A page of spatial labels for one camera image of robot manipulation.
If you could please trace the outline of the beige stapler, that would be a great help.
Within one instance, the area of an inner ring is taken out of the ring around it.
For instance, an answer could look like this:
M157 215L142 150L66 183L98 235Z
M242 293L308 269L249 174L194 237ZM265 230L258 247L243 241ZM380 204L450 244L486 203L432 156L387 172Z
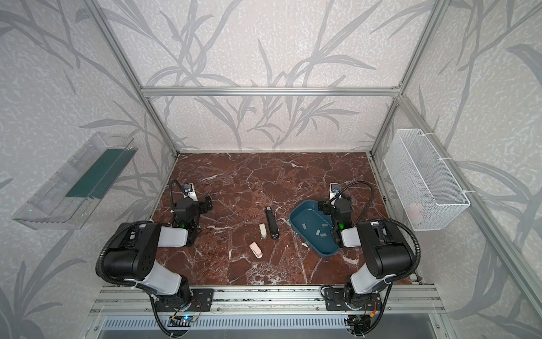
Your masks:
M261 232L261 239L266 240L268 238L268 231L264 223L259 224L259 230Z

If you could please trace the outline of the black stapler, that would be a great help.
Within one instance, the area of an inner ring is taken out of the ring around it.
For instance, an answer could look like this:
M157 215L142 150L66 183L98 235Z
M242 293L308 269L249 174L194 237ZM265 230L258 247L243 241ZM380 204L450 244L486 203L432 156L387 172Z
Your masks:
M272 239L277 240L279 238L279 228L275 214L270 206L265 208L265 215L268 221L270 236Z

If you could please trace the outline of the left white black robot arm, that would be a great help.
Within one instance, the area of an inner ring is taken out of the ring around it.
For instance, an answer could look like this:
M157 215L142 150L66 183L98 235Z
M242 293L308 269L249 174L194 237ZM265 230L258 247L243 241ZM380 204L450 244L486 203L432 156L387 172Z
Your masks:
M103 281L138 288L151 297L192 301L188 279L156 260L159 248L191 247L200 233L200 216L213 210L210 196L198 200L193 184L170 181L172 222L141 220L122 223L107 240L95 264Z

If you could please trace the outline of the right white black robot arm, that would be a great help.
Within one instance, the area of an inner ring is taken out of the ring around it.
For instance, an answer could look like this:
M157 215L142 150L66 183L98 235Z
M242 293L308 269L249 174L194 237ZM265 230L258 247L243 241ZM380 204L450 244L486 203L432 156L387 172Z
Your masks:
M358 185L367 186L369 201L374 200L373 185L361 180L344 188L332 183L330 196L318 202L318 210L331 219L334 243L341 248L359 247L363 251L364 265L350 276L344 287L344 297L351 304L409 277L421 262L419 240L403 223L391 218L366 219L369 206L364 207L356 222L352 221L351 198L344 192Z

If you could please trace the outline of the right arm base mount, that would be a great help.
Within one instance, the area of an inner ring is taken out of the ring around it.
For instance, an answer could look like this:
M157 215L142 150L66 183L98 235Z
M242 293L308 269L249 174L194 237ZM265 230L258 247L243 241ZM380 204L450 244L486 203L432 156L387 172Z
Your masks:
M378 292L357 294L351 285L324 285L320 288L320 295L327 311L379 312L382 309L383 300Z

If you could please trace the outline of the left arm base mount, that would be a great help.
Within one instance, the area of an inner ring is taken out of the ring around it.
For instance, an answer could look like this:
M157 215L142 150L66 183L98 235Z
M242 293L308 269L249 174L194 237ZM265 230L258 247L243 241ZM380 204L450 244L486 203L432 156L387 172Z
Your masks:
M209 312L213 303L214 289L191 289L186 297L159 296L155 301L158 312Z

